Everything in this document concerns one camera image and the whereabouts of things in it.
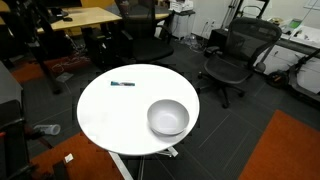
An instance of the gray carpet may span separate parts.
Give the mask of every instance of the gray carpet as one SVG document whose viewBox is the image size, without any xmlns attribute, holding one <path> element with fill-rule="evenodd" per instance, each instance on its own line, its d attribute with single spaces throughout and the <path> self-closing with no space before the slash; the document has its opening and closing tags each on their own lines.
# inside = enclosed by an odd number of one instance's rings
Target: gray carpet
<svg viewBox="0 0 320 180">
<path fill-rule="evenodd" d="M 191 83 L 197 84 L 197 74 L 203 71 L 206 58 L 186 45 L 172 42 L 172 46 L 174 55 L 162 62 L 176 65 Z M 31 125 L 58 123 L 62 127 L 58 136 L 46 137 L 53 145 L 80 131 L 76 117 L 78 98 L 101 72 L 90 65 L 72 73 L 71 79 L 60 84 L 64 91 L 59 95 L 51 94 L 45 79 L 23 84 L 27 121 Z M 284 90 L 270 87 L 262 76 L 255 74 L 241 86 L 247 90 L 246 96 L 239 98 L 230 92 L 229 109 L 221 107 L 221 92 L 202 93 L 196 127 L 175 146 L 179 155 L 176 158 L 148 156 L 144 179 L 237 179 L 276 109 L 320 130 L 318 109 Z M 46 150 L 36 141 L 30 141 L 28 145 L 31 158 Z M 136 177 L 139 157 L 121 157 L 132 176 Z"/>
</svg>

